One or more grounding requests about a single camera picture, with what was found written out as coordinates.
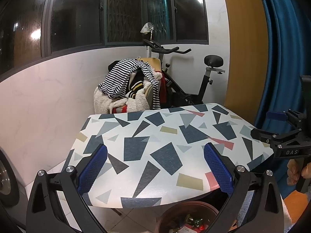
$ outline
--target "pink shape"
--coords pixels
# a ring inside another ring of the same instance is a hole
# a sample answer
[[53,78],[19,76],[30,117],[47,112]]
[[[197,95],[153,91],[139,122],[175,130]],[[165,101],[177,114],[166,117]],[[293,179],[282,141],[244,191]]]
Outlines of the pink shape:
[[205,115],[204,113],[195,112],[195,111],[192,111],[192,110],[187,110],[187,111],[189,111],[189,112],[191,112],[191,113],[193,113],[193,114],[196,114],[197,116],[200,116],[200,117],[202,117],[202,116]]
[[213,141],[215,141],[215,142],[217,142],[217,143],[222,143],[222,144],[224,144],[225,147],[227,147],[227,148],[230,149],[231,151],[232,151],[232,149],[233,149],[234,143],[232,143],[232,142],[224,141],[224,140],[217,139],[217,138],[212,138],[212,137],[210,137],[210,139],[213,140]]
[[206,173],[205,176],[206,176],[206,178],[207,178],[207,180],[208,180],[208,183],[209,183],[209,185],[210,185],[211,191],[213,191],[213,190],[219,188],[219,185],[218,185],[218,183],[217,183],[217,180],[215,179],[215,177],[214,177],[214,175],[213,175],[212,172]]

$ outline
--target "wheel rim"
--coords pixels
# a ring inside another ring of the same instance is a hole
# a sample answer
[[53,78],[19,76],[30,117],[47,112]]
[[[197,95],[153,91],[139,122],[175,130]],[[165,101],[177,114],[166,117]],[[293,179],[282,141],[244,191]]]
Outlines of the wheel rim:
[[11,192],[11,181],[6,168],[0,160],[0,193],[8,195]]

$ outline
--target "exercise bike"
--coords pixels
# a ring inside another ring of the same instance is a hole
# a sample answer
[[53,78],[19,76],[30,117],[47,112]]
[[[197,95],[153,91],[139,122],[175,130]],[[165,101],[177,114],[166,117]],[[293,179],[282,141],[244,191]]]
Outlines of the exercise bike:
[[172,49],[165,49],[159,43],[153,40],[143,40],[144,45],[149,47],[149,58],[151,58],[151,52],[159,54],[159,60],[161,62],[161,69],[162,73],[165,77],[165,85],[166,85],[166,95],[167,95],[167,102],[161,105],[161,108],[172,108],[172,107],[182,107],[182,106],[189,106],[189,105],[197,105],[203,104],[202,99],[204,93],[206,91],[206,87],[208,84],[212,85],[213,80],[210,79],[210,75],[212,71],[217,72],[218,74],[223,74],[225,70],[219,69],[223,66],[224,61],[220,56],[216,55],[208,55],[204,58],[204,63],[207,65],[206,72],[204,74],[201,87],[199,90],[199,94],[187,94],[185,93],[181,87],[172,79],[172,77],[167,73],[168,68],[171,66],[170,64],[166,64],[166,69],[163,70],[162,63],[163,63],[163,56],[164,54],[170,53],[178,53],[178,54],[186,54],[191,52],[191,49],[186,51],[179,51],[179,47],[175,47]]

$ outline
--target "textured blue pad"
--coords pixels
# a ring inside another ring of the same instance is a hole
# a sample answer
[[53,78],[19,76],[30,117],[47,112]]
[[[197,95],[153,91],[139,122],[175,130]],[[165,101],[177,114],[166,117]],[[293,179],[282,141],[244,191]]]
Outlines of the textured blue pad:
[[83,169],[78,179],[78,192],[80,195],[88,193],[94,184],[99,172],[103,168],[108,156],[107,147],[102,145]]
[[266,114],[266,118],[278,121],[286,121],[287,115],[283,112],[268,111]]
[[217,153],[214,152],[214,149],[209,144],[204,146],[204,158],[216,178],[222,192],[225,192],[230,196],[234,189],[233,178],[221,159],[218,157]]

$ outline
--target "bike seat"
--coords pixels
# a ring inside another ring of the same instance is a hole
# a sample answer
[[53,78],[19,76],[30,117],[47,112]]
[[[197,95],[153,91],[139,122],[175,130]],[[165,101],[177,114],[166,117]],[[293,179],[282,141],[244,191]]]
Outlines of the bike seat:
[[224,60],[217,55],[208,55],[204,58],[204,63],[210,67],[221,67],[224,64]]

